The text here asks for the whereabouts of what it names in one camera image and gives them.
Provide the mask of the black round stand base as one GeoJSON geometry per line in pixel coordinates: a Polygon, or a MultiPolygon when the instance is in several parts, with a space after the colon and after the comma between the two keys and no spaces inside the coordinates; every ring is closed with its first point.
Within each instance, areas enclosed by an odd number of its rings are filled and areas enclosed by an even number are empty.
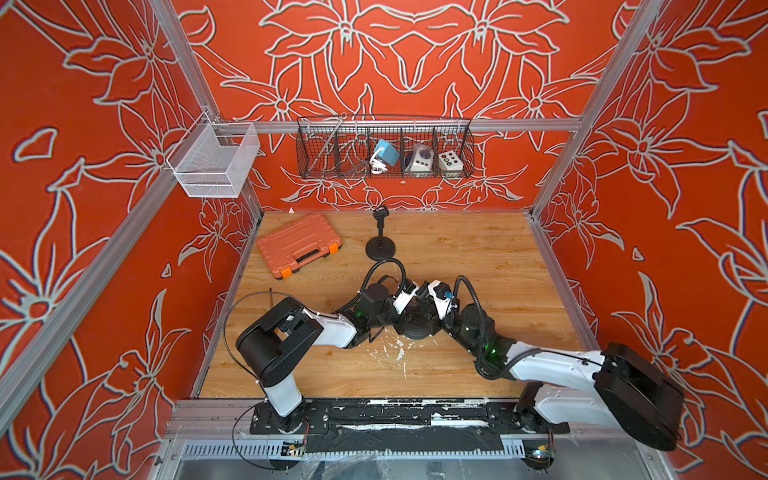
{"type": "Polygon", "coordinates": [[[384,259],[393,258],[396,253],[396,246],[390,238],[386,236],[376,236],[366,243],[365,253],[369,259],[378,262],[384,259]]]}

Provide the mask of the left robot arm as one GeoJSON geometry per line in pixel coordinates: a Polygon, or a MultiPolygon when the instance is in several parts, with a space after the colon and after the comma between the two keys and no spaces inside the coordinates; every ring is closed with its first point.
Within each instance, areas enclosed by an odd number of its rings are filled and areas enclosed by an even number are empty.
{"type": "Polygon", "coordinates": [[[265,394],[276,427],[292,432],[304,421],[304,397],[294,370],[315,346],[353,349],[373,342],[402,314],[415,288],[403,263],[376,262],[352,300],[333,313],[312,310],[288,295],[238,336],[235,348],[265,394]]]}

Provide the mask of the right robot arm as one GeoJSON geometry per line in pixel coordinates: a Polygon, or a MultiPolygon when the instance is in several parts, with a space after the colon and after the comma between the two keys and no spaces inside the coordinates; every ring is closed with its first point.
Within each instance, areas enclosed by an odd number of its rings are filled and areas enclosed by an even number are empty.
{"type": "Polygon", "coordinates": [[[630,347],[569,351],[505,337],[464,276],[454,284],[426,286],[446,333],[473,358],[489,381],[526,384],[515,414],[528,430],[570,423],[622,429],[634,440],[665,452],[680,439],[684,391],[679,382],[630,347]]]}

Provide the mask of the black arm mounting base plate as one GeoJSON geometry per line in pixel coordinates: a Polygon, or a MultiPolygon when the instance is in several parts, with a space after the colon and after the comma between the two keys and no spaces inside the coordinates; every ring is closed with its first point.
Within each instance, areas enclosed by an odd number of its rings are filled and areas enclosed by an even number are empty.
{"type": "Polygon", "coordinates": [[[516,440],[545,441],[568,434],[535,412],[519,412],[515,399],[309,399],[286,421],[268,403],[256,406],[252,435],[305,436],[309,453],[500,453],[521,457],[516,440]]]}

